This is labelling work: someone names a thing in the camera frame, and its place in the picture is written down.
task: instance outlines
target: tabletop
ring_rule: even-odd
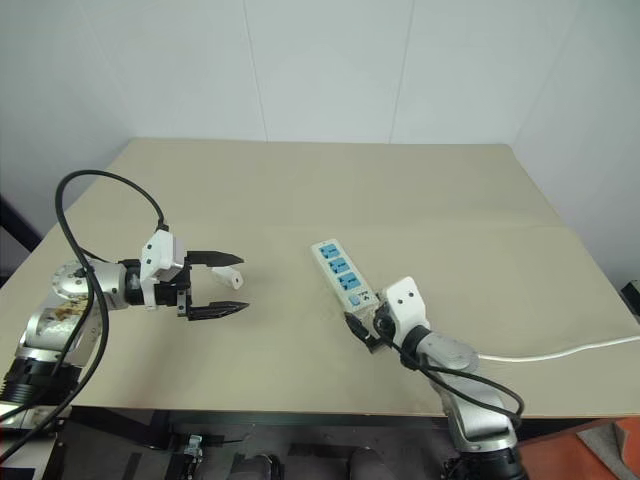
[[[432,328],[481,353],[543,354],[638,332],[507,146],[135,139],[109,171],[147,189],[187,249],[245,259],[238,291],[194,267],[194,304],[251,305],[197,322],[175,308],[112,312],[106,354],[76,405],[440,415],[420,374],[391,351],[369,354],[346,327],[309,250],[329,238],[374,289],[413,276]],[[156,221],[136,192],[103,178],[68,219],[83,247],[113,261],[138,257]],[[0,290],[0,365],[9,368],[51,275],[72,258],[56,225]],[[525,416],[620,416],[640,414],[638,364],[628,343],[481,361],[478,373],[520,393]]]

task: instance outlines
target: orange object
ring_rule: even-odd
[[[530,480],[616,480],[575,434],[524,445],[520,454]]]
[[[615,430],[622,461],[640,477],[640,417],[618,420]]]

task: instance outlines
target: blue outlet socket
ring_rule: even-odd
[[[320,253],[326,259],[334,258],[340,255],[340,252],[333,243],[330,243],[329,245],[326,245],[324,247],[320,247]]]
[[[358,277],[356,277],[354,273],[347,273],[346,275],[338,277],[338,280],[345,290],[351,290],[352,288],[360,286],[360,280],[358,280]]]
[[[342,273],[349,270],[349,265],[344,258],[340,257],[329,262],[329,268],[331,268],[333,273]]]

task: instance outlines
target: power strip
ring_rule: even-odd
[[[355,314],[380,305],[374,291],[335,238],[312,245],[311,253],[345,312]]]

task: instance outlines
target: white cable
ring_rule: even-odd
[[[634,335],[632,337],[617,338],[615,340],[606,340],[604,342],[588,343],[586,345],[580,345],[579,347],[570,348],[562,352],[548,353],[546,355],[535,355],[530,357],[500,357],[498,355],[484,355],[478,354],[478,357],[482,360],[492,360],[494,362],[512,362],[512,363],[524,363],[524,362],[539,362],[541,360],[552,360],[554,358],[566,357],[583,350],[589,350],[591,348],[609,347],[611,345],[619,345],[621,343],[634,342],[640,340],[640,335]]]

